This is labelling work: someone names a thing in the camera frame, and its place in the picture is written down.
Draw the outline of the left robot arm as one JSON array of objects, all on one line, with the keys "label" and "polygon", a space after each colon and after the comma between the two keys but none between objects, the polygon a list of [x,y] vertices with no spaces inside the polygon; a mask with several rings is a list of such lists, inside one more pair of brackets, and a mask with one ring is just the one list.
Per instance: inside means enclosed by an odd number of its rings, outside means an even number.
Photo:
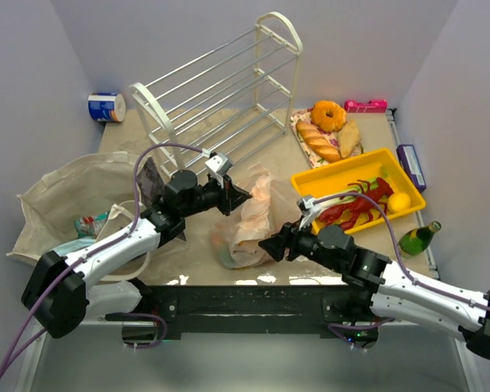
[{"label": "left robot arm", "polygon": [[43,254],[21,302],[51,337],[66,336],[84,320],[90,305],[87,292],[102,278],[171,242],[184,231],[187,217],[212,208],[228,216],[249,198],[229,176],[210,176],[205,185],[199,185],[193,172],[179,171],[135,224],[65,256],[54,251]]}]

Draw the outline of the cream canvas tote bag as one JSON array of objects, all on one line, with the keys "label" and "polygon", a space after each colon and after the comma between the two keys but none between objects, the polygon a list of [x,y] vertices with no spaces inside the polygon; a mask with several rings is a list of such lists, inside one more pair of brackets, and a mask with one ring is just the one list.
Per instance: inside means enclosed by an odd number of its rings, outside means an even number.
[{"label": "cream canvas tote bag", "polygon": [[44,252],[77,239],[74,220],[109,212],[95,243],[132,223],[134,192],[140,207],[150,207],[166,177],[153,157],[136,166],[137,156],[124,151],[89,154],[42,177],[19,196],[24,228],[9,256],[36,265]]}]

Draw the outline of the green red snack packet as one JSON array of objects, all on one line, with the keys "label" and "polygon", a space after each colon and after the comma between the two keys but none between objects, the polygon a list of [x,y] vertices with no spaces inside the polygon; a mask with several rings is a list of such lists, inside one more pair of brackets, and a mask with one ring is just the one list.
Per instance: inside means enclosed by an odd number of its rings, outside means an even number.
[{"label": "green red snack packet", "polygon": [[82,216],[73,221],[73,226],[78,238],[97,238],[104,228],[109,217],[109,212],[103,212],[95,216]]}]

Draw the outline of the translucent orange plastic bag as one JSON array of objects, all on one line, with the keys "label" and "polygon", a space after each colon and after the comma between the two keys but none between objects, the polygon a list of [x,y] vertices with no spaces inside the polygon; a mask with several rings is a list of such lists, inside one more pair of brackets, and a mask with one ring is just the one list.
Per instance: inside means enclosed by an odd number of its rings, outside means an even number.
[{"label": "translucent orange plastic bag", "polygon": [[238,187],[251,197],[229,217],[217,222],[210,234],[216,259],[228,270],[266,262],[270,257],[259,242],[301,216],[296,205],[299,195],[290,181],[274,176],[259,163],[248,168]]}]

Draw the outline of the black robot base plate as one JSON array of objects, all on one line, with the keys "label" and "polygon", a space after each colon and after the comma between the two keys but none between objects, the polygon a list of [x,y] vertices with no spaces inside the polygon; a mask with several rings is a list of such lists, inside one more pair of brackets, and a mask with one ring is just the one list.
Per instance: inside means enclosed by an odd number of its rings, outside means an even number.
[{"label": "black robot base plate", "polygon": [[122,340],[146,347],[187,333],[317,335],[363,349],[390,318],[345,285],[146,286],[134,316],[121,315]]}]

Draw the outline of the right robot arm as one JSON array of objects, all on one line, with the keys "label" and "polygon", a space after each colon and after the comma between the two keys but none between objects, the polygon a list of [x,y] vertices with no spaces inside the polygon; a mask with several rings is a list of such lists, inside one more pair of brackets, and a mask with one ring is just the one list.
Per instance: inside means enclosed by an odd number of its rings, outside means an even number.
[{"label": "right robot arm", "polygon": [[276,261],[304,256],[340,274],[361,306],[376,317],[436,328],[490,360],[490,290],[454,287],[404,269],[387,256],[357,246],[337,225],[312,234],[286,223],[258,245]]}]

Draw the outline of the blue brown chips bag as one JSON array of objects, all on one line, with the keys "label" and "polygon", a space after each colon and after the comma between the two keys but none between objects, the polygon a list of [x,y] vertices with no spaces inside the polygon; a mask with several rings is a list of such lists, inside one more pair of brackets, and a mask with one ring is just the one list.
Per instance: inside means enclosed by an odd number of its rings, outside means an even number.
[{"label": "blue brown chips bag", "polygon": [[66,256],[69,253],[80,251],[82,249],[90,247],[95,243],[95,241],[96,240],[93,237],[77,238],[67,243],[58,245],[44,252],[44,254],[47,254],[49,252],[55,252],[58,256]]}]

